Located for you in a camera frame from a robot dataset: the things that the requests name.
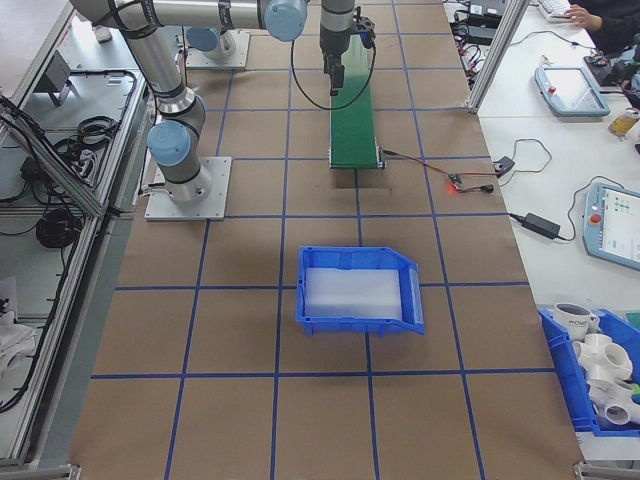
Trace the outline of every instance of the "metal mounting plate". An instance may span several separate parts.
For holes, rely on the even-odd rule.
[[[149,204],[145,218],[147,220],[222,220],[227,205],[229,178],[231,176],[231,157],[200,158],[203,168],[211,173],[213,179],[211,193],[198,201],[178,203],[165,190],[153,191],[149,195]],[[164,182],[162,172],[158,170],[154,182]]]
[[[212,58],[206,57],[201,51],[191,49],[187,57],[189,70],[227,70],[230,68],[247,68],[249,57],[249,43],[251,34],[239,30],[230,30],[227,35],[232,35],[236,41],[236,49],[223,63],[217,63]]]

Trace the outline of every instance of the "metal profile rail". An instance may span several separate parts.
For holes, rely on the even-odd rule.
[[[509,48],[511,39],[516,33],[520,25],[520,20],[522,20],[528,6],[529,0],[512,0],[508,3],[507,9],[496,31],[496,36],[493,42],[491,42],[491,49],[489,50],[487,59],[484,61],[484,65],[478,74],[478,80],[473,85],[471,95],[467,100],[469,112],[478,113],[480,105],[496,76],[500,62],[507,48]]]

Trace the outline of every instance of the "blue storage bin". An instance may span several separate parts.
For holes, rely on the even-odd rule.
[[[307,315],[307,268],[397,270],[402,319]],[[375,332],[383,336],[404,331],[424,335],[418,265],[385,247],[300,247],[296,321],[307,335],[315,332]]]
[[[634,367],[632,380],[639,383],[640,331],[608,310],[593,310],[593,313],[600,317],[599,327],[602,333],[610,336],[629,354]],[[540,317],[574,430],[592,432],[598,437],[640,437],[640,427],[634,424],[600,424],[589,399],[585,373],[578,364],[569,333],[553,320],[553,308],[541,308]]]

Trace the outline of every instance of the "electronic device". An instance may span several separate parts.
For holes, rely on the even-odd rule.
[[[610,112],[598,86],[582,68],[538,67],[534,78],[556,115],[603,117]]]
[[[496,29],[491,27],[469,26],[467,41],[478,45],[491,45],[493,37],[496,36]]]
[[[550,23],[568,22],[569,17],[564,12],[570,6],[568,0],[538,0],[538,10]]]
[[[497,28],[508,0],[471,0],[469,3],[469,26]]]
[[[594,183],[582,238],[590,255],[640,270],[640,193]]]

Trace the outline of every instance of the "mug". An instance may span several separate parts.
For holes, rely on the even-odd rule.
[[[571,340],[583,342],[587,333],[597,332],[600,318],[591,310],[572,303],[556,303],[553,319],[569,332]]]

